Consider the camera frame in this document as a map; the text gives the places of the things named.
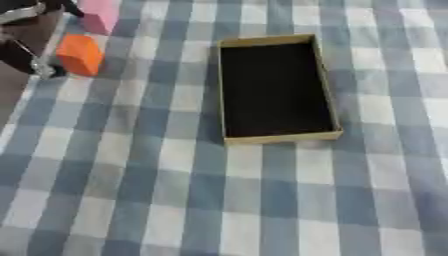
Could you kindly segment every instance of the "orange block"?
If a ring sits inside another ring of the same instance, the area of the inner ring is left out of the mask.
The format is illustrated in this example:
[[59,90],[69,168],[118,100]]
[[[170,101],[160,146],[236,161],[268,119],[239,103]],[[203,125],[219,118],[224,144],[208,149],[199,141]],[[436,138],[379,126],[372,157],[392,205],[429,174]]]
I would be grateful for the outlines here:
[[56,51],[68,72],[82,76],[94,76],[103,61],[104,54],[92,37],[68,34]]

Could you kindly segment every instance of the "cardboard box lid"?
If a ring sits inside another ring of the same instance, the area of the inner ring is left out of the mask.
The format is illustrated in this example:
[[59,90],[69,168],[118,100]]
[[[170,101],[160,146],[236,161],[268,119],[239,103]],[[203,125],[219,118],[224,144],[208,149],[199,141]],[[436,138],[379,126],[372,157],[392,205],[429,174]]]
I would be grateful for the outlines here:
[[314,35],[230,39],[218,46],[227,143],[340,136]]

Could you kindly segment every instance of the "plaid fabric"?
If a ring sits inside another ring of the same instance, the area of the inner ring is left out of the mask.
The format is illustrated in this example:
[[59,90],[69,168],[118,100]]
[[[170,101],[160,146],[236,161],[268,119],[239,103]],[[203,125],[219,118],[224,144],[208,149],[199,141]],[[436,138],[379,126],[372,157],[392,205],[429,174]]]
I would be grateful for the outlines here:
[[[120,14],[97,77],[33,78],[4,128],[0,254],[448,255],[447,1]],[[222,146],[216,40],[291,33],[318,35],[345,134]]]

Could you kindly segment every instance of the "pink block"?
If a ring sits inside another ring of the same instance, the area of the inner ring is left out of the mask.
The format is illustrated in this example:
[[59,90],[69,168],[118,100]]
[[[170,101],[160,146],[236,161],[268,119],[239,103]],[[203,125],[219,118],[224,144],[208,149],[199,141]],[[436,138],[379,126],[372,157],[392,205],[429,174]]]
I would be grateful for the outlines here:
[[113,0],[82,0],[81,10],[85,29],[91,33],[110,35],[118,20],[118,8]]

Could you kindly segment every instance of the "black tray bottom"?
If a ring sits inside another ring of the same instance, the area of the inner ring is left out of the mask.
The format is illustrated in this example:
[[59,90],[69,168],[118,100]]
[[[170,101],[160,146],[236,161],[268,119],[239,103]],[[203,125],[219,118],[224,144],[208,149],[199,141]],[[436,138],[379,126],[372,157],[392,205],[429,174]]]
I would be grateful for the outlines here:
[[333,131],[311,43],[221,49],[227,137]]

